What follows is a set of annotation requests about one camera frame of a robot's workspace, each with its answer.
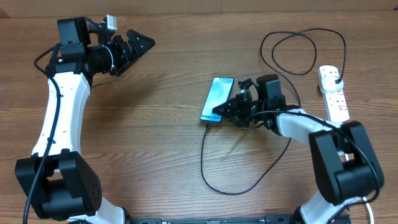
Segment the blue screen Galaxy smartphone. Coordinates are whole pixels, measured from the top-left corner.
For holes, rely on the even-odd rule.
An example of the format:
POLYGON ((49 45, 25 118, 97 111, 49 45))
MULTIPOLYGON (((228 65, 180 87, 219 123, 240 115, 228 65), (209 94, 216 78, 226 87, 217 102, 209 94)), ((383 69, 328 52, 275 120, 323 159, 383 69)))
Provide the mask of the blue screen Galaxy smartphone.
POLYGON ((234 78, 216 77, 213 79, 208 96, 203 106, 200 119, 202 121, 220 123, 222 117, 213 113, 213 108, 226 103, 233 89, 234 78))

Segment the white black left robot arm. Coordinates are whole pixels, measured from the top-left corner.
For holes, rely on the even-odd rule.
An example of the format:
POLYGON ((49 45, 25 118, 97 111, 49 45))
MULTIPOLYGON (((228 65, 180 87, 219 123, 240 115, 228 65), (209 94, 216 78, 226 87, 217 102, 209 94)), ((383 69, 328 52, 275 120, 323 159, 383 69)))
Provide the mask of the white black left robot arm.
POLYGON ((60 19, 59 43, 48 49, 49 99, 44 123, 30 157, 19 159, 15 175, 26 194, 25 211, 41 219, 70 223, 132 223, 125 208, 102 194, 101 182, 81 154, 81 126, 93 77, 120 77, 155 45, 128 30, 117 34, 117 21, 88 17, 60 19))

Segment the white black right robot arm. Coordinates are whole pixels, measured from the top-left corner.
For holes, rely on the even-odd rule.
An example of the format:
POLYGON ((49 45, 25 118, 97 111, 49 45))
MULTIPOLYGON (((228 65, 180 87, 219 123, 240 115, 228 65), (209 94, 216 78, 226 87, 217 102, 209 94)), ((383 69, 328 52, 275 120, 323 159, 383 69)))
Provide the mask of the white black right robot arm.
POLYGON ((266 223, 350 223, 345 210, 378 198, 384 175, 360 122, 333 123, 287 105, 274 74, 238 85, 240 93, 212 106, 213 114, 239 128, 260 122, 311 152, 317 192, 291 215, 266 215, 266 223))

